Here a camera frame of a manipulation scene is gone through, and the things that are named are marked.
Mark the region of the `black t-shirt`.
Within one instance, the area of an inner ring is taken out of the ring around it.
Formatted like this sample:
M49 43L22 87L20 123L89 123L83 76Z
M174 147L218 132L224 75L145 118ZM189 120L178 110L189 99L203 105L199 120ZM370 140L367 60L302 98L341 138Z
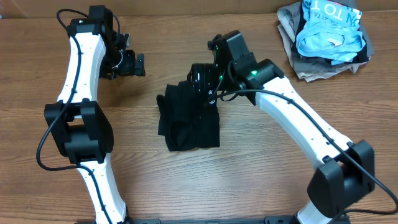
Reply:
M167 85L157 95L158 134L171 152L220 147L220 116L216 103L194 94L189 82Z

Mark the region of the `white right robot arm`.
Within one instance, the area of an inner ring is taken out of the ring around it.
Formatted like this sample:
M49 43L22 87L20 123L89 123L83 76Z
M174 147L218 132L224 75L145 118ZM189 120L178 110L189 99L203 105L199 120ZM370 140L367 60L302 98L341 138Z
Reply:
M240 31L218 34L207 46L213 63L194 63L188 74L194 94L211 106L222 95L245 96L282 126L315 171L307 187L310 201L291 222L348 223L348 207L375 188L373 148L353 143L323 120L274 62L256 60Z

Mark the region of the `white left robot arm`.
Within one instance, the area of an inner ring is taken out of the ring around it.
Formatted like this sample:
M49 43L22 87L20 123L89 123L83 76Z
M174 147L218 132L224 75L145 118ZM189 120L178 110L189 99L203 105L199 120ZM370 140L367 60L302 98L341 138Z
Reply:
M63 28L70 42L70 60L56 103L45 105L48 129L39 142L36 160L45 170L76 169L85 182L95 210L94 223L132 223L111 165L114 134L98 103L99 80L145 76L144 55L129 49L130 34L114 29L118 18L104 5L90 6ZM70 165L48 167L40 159L52 136Z

